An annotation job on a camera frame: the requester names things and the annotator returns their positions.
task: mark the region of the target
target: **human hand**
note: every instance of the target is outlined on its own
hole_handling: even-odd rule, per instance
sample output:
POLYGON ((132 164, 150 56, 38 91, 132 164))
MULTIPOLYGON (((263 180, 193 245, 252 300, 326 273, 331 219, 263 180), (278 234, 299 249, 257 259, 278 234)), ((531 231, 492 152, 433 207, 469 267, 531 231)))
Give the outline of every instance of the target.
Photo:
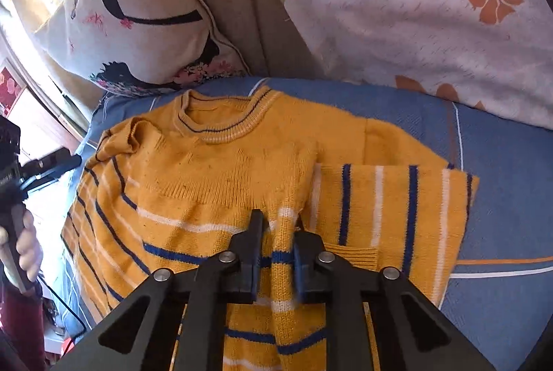
MULTIPOLYGON (((19 235, 16 243, 16 250, 19 253, 19 266, 27 272, 27 278, 31 282, 37 280, 40 270, 40 265, 43 259, 42 248, 37 239, 37 229, 34 226, 34 218, 32 213, 25 210, 23 214, 23 230, 19 235)), ((5 255, 5 248, 2 248, 8 242, 7 231, 0 227, 0 260, 2 263, 8 263, 5 255)), ((8 280, 17 287, 17 278, 12 276, 9 269, 4 267, 4 272, 8 280)))

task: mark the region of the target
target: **sweater neckline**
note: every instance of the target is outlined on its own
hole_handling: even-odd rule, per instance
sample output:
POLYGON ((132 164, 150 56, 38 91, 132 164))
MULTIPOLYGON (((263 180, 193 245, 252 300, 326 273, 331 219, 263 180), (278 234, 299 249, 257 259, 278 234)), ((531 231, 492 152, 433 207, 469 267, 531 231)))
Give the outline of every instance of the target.
POLYGON ((182 134, 199 137, 206 143, 231 142, 250 133, 280 95, 281 92, 272 90, 268 86, 262 86, 251 97, 207 97, 197 91, 189 90, 182 94, 180 100, 177 98, 180 107, 176 111, 175 123, 182 134), (223 122, 199 124, 186 113, 191 104, 196 108, 209 110, 229 99, 242 100, 247 102, 247 105, 239 114, 223 122))

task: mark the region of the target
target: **orange stripe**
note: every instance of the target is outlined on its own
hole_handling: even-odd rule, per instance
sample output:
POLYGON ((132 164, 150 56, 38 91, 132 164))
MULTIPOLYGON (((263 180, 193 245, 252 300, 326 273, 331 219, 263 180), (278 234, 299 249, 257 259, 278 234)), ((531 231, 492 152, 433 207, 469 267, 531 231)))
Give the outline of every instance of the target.
POLYGON ((537 259, 484 259, 484 260, 470 260, 461 259, 457 261, 457 265, 517 265, 524 263, 541 263, 553 261, 553 255, 549 257, 539 257, 537 259))

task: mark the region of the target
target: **cable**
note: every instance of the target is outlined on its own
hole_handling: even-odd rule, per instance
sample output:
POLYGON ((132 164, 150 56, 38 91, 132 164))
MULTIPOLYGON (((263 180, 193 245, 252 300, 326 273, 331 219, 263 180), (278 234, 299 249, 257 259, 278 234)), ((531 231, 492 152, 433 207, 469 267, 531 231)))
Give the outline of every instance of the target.
POLYGON ((44 278, 42 276, 38 276, 38 278, 40 279, 40 281, 46 285, 46 288, 48 290, 50 290, 50 292, 64 305, 64 307, 69 310, 69 312, 71 313, 71 315, 73 315, 76 320, 81 323, 81 326, 82 326, 82 331, 80 331, 77 335, 75 335, 74 337, 71 337, 71 340, 69 341, 69 343, 67 344, 67 346, 65 347, 65 350, 64 350, 64 353, 62 355, 65 355, 67 354, 67 351, 69 350, 69 348, 71 347, 72 344, 75 344, 75 340, 78 339, 78 337, 80 337, 81 335, 85 334, 86 333, 86 326, 85 326, 85 323, 83 322, 83 320, 75 313, 73 312, 73 310, 71 309, 71 307, 69 307, 66 302, 60 298, 60 296, 52 289, 52 287, 50 287, 50 285, 48 285, 46 283, 46 281, 44 280, 44 278))

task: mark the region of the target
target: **person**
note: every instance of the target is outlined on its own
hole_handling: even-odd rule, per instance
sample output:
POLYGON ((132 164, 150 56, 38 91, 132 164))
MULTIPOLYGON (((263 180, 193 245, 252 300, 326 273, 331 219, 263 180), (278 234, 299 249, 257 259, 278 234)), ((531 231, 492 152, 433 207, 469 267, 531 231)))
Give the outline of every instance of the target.
MULTIPOLYGON (((0 283, 0 369, 2 371, 44 371, 44 326, 42 312, 42 287, 37 281, 43 252, 37 240, 37 230, 32 214, 26 210, 24 229, 17 239, 20 254, 19 265, 35 285, 24 294, 19 292, 15 279, 5 267, 0 283)), ((0 227, 0 260, 5 263, 3 246, 8 233, 0 227)))

